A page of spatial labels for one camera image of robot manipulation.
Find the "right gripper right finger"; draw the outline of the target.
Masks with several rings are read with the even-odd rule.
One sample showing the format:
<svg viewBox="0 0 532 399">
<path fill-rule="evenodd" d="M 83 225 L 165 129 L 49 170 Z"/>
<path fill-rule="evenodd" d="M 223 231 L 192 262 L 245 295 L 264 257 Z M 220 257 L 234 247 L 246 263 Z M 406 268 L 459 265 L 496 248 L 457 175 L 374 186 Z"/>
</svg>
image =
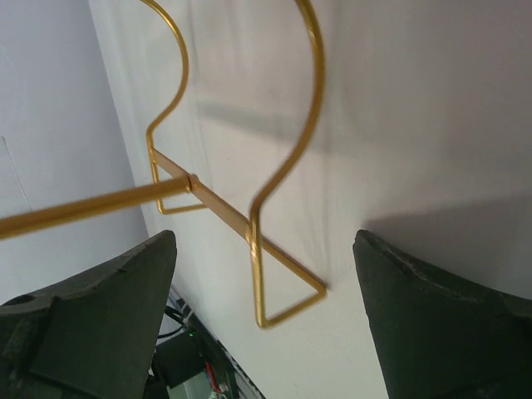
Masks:
<svg viewBox="0 0 532 399">
<path fill-rule="evenodd" d="M 352 246 L 390 398 L 529 398 L 531 301 L 361 229 Z"/>
</svg>

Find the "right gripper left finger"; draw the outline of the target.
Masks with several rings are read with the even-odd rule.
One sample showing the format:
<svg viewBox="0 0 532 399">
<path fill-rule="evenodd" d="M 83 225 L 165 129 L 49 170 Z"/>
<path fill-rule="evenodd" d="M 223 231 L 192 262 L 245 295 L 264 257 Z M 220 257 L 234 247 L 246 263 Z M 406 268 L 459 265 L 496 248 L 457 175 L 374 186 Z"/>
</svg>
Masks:
<svg viewBox="0 0 532 399">
<path fill-rule="evenodd" d="M 3 398 L 141 398 L 170 284 L 175 234 L 1 306 Z"/>
</svg>

